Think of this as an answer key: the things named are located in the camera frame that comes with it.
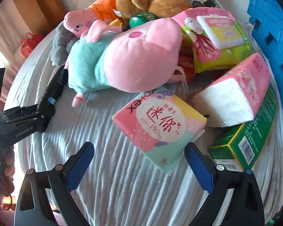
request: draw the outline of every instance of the gray plush toy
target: gray plush toy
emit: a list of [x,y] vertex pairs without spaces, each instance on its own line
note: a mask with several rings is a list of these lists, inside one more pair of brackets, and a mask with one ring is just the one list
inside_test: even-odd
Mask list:
[[53,39],[51,61],[55,66],[65,64],[70,50],[79,39],[64,27],[63,21],[56,27],[57,34]]

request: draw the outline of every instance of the peppa pig plush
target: peppa pig plush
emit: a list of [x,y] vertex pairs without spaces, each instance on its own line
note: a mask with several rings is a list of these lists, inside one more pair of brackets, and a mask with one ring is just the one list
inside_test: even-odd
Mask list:
[[110,87],[124,92],[145,92],[167,82],[183,81],[174,75],[182,41],[180,27],[170,19],[158,19],[121,33],[119,26],[95,21],[68,56],[68,85],[77,95]]
[[77,38],[81,38],[83,32],[89,30],[92,23],[98,19],[110,24],[118,17],[114,13],[116,0],[97,0],[88,8],[68,12],[64,17],[64,27],[71,31]]

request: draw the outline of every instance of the metal screw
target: metal screw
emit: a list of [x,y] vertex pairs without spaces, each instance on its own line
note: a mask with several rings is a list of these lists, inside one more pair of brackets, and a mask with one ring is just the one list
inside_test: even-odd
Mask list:
[[34,171],[35,171],[35,170],[34,170],[33,168],[30,168],[30,169],[27,170],[26,173],[27,173],[28,175],[31,175],[31,174],[33,174]]
[[222,165],[217,165],[216,168],[219,171],[223,171],[224,170],[224,166],[222,166]]
[[61,164],[55,166],[56,171],[60,171],[62,169],[63,169],[63,165],[61,165]]
[[246,169],[245,169],[245,172],[246,172],[247,174],[249,174],[249,175],[253,174],[252,169],[249,169],[249,168],[246,168]]

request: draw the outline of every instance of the blue plastic crate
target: blue plastic crate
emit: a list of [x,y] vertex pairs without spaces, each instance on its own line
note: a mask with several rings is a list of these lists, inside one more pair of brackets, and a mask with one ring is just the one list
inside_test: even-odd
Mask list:
[[283,106],[283,10],[277,0],[250,0],[253,37],[269,59]]

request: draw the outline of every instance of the green plastic bottle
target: green plastic bottle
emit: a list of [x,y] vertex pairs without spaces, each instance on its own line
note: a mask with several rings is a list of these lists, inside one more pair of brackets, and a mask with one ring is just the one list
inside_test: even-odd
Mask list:
[[143,25],[143,24],[145,24],[149,21],[155,20],[155,19],[157,19],[155,14],[153,14],[151,12],[144,12],[144,13],[141,13],[139,15],[132,17],[129,20],[129,26],[130,26],[130,28],[134,28],[136,26]]

